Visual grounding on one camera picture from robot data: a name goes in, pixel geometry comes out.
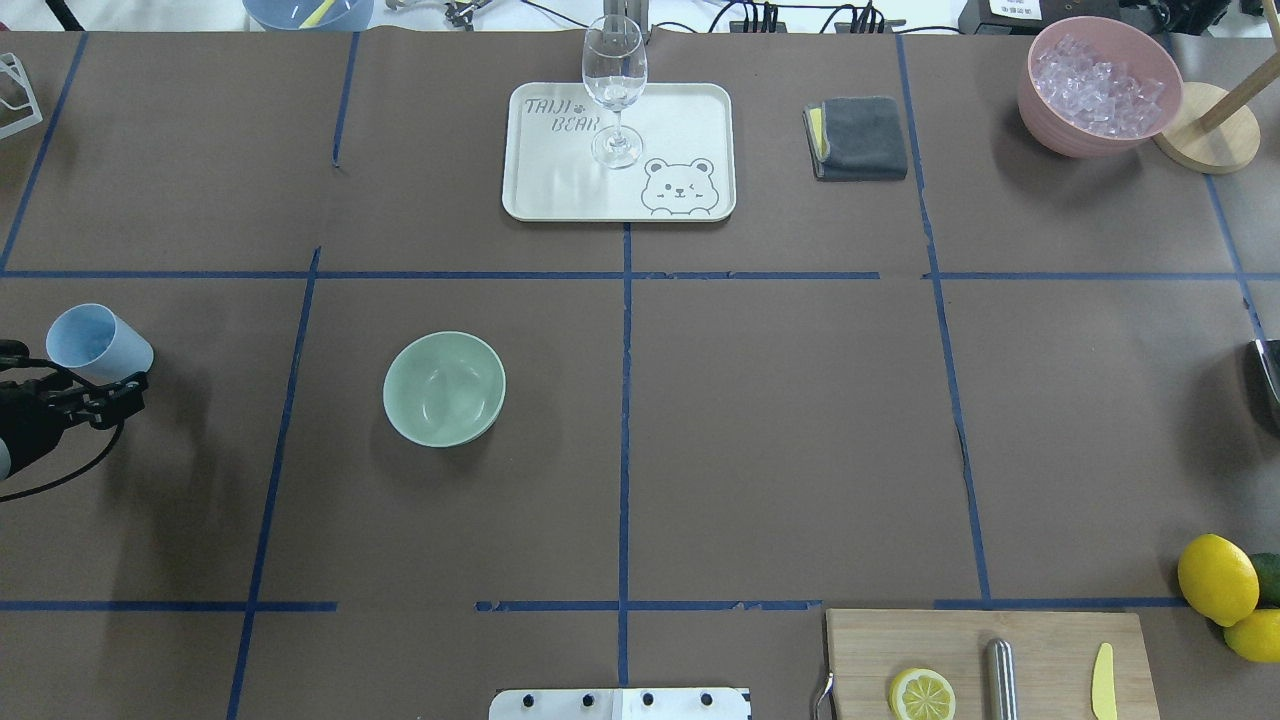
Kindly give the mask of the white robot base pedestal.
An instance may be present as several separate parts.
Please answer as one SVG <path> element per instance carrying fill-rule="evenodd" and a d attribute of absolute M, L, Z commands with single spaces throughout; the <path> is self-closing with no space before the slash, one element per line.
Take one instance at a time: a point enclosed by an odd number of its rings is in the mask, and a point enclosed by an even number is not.
<path fill-rule="evenodd" d="M 751 719 L 750 693 L 732 687 L 508 689 L 489 719 Z"/>

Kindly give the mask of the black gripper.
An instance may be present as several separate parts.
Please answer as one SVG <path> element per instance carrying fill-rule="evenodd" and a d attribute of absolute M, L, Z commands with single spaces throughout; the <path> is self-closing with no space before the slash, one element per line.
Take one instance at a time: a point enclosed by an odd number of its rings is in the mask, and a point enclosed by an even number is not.
<path fill-rule="evenodd" d="M 4 372 L 47 370 L 33 379 L 3 382 L 3 479 L 52 452 L 67 429 L 88 424 L 96 430 L 108 430 L 145 409 L 147 372 L 96 386 L 52 361 L 31 357 L 28 347 L 17 340 L 1 342 L 1 361 Z"/>

